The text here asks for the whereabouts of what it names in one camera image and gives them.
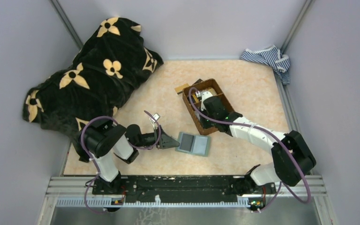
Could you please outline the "woven wicker divided basket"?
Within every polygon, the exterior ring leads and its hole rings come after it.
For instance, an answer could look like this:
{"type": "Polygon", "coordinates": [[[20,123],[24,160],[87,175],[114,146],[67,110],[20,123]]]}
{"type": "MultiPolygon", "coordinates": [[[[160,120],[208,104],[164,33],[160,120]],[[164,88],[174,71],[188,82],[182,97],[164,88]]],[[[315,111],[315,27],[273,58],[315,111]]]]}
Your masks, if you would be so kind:
{"type": "Polygon", "coordinates": [[[202,112],[200,111],[201,103],[199,102],[199,99],[196,97],[195,93],[197,91],[204,91],[204,90],[212,92],[215,95],[215,97],[219,97],[223,105],[229,112],[234,112],[235,110],[232,107],[231,103],[228,101],[226,95],[224,94],[224,92],[222,91],[222,89],[220,88],[219,84],[215,79],[208,79],[201,83],[191,85],[185,88],[182,93],[182,98],[186,105],[186,108],[190,113],[193,122],[195,123],[195,126],[199,134],[210,135],[219,130],[215,127],[211,127],[208,129],[202,128],[202,117],[207,119],[207,116],[202,114],[202,112]]]}

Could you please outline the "green card holder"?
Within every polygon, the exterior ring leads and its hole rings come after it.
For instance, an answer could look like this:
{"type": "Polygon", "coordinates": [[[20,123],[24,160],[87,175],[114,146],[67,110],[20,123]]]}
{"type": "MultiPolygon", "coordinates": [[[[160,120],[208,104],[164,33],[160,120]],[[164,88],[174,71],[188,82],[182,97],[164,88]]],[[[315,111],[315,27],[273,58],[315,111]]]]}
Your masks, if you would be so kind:
{"type": "MultiPolygon", "coordinates": [[[[180,143],[181,137],[183,134],[189,134],[185,132],[179,132],[178,136],[178,142],[180,143]]],[[[179,150],[179,147],[175,148],[175,151],[195,155],[195,156],[201,156],[201,157],[207,157],[209,155],[210,146],[211,146],[211,137],[206,135],[194,135],[194,143],[192,147],[191,152],[181,151],[179,150]]]]}

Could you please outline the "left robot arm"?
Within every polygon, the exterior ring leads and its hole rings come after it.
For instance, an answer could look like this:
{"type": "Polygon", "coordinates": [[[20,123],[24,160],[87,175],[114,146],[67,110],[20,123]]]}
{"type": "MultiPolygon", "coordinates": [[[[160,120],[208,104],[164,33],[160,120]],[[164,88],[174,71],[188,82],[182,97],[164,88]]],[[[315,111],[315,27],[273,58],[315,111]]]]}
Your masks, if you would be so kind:
{"type": "Polygon", "coordinates": [[[152,133],[143,134],[137,124],[124,127],[108,118],[95,120],[88,127],[83,127],[78,132],[78,142],[81,149],[77,152],[94,161],[98,177],[110,194],[118,193],[122,187],[120,172],[112,155],[130,164],[139,155],[139,149],[169,149],[180,145],[160,125],[152,133]]]}

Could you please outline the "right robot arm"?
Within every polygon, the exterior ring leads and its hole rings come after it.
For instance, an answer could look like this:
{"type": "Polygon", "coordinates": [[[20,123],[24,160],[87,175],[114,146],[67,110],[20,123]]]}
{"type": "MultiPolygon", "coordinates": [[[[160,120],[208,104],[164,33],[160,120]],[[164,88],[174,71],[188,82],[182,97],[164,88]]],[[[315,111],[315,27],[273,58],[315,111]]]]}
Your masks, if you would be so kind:
{"type": "Polygon", "coordinates": [[[228,111],[218,96],[202,97],[201,113],[220,132],[247,140],[272,156],[271,163],[256,165],[246,173],[245,187],[250,193],[280,181],[294,187],[316,166],[303,136],[295,130],[283,133],[259,126],[238,112],[228,111]]]}

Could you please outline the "grey card in holder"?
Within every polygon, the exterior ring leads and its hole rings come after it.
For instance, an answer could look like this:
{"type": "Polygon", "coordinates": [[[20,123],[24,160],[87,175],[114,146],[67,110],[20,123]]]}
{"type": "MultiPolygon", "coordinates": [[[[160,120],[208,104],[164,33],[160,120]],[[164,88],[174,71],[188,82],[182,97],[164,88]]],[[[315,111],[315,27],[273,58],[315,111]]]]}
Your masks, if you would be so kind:
{"type": "Polygon", "coordinates": [[[191,152],[194,143],[194,136],[190,134],[183,134],[180,141],[179,150],[191,152]]]}

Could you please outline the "black card on table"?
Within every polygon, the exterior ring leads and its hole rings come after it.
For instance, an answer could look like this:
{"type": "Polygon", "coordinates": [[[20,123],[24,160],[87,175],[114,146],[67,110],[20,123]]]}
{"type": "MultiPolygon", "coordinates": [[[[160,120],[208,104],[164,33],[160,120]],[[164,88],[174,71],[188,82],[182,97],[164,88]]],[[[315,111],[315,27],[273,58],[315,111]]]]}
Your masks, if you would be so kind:
{"type": "Polygon", "coordinates": [[[193,85],[203,82],[202,79],[198,79],[196,82],[193,83],[193,85]]]}

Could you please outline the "gold card on table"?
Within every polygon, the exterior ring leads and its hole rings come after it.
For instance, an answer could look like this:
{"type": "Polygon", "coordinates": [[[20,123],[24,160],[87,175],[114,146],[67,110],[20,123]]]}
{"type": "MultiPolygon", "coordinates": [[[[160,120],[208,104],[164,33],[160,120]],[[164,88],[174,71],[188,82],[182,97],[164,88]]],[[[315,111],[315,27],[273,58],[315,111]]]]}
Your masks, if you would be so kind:
{"type": "Polygon", "coordinates": [[[181,85],[181,86],[176,87],[174,90],[175,90],[175,92],[176,92],[177,95],[180,95],[180,94],[183,93],[183,90],[184,90],[185,88],[187,88],[187,87],[189,87],[189,84],[188,84],[188,83],[185,83],[185,84],[183,84],[183,85],[181,85]]]}

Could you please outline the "blue striped cloth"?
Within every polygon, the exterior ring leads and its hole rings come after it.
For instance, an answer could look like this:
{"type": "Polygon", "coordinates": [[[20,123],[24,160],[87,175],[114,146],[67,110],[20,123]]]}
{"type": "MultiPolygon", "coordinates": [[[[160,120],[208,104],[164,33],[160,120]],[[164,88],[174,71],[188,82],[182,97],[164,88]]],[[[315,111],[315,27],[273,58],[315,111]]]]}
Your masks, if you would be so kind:
{"type": "Polygon", "coordinates": [[[258,51],[245,49],[241,54],[240,59],[269,66],[279,77],[283,85],[289,85],[291,83],[289,72],[291,67],[290,58],[288,55],[283,54],[275,45],[258,51]]]}

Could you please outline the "black floral blanket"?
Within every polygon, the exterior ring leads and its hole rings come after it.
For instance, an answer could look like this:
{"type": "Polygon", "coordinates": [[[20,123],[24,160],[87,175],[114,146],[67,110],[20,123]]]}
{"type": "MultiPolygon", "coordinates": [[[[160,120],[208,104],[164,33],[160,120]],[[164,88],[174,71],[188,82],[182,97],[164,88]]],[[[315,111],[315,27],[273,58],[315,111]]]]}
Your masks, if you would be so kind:
{"type": "Polygon", "coordinates": [[[76,138],[91,119],[113,116],[164,63],[141,31],[127,18],[103,20],[68,68],[27,92],[22,119],[76,138]]]}

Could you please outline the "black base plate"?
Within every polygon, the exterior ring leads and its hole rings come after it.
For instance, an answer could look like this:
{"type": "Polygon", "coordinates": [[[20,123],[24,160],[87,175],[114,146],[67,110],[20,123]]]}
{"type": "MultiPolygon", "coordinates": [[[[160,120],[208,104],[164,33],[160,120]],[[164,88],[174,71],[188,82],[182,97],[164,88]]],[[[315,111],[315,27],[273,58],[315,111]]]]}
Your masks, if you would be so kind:
{"type": "Polygon", "coordinates": [[[126,203],[235,203],[247,194],[274,194],[275,184],[255,186],[243,175],[158,176],[123,175],[110,187],[97,179],[94,195],[120,195],[126,203]]]}

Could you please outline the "aluminium frame rail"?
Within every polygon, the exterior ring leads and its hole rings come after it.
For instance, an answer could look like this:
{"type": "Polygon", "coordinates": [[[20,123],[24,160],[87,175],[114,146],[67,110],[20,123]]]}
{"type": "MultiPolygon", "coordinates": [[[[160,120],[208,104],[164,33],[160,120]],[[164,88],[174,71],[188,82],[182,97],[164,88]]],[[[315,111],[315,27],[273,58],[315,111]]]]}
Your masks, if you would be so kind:
{"type": "Polygon", "coordinates": [[[51,177],[38,224],[50,224],[57,207],[88,206],[96,210],[226,207],[260,212],[275,199],[308,196],[311,196],[319,224],[337,224],[322,177],[308,175],[306,179],[309,190],[303,183],[290,188],[269,183],[250,191],[240,175],[129,175],[122,177],[117,189],[108,188],[91,176],[51,177]]]}

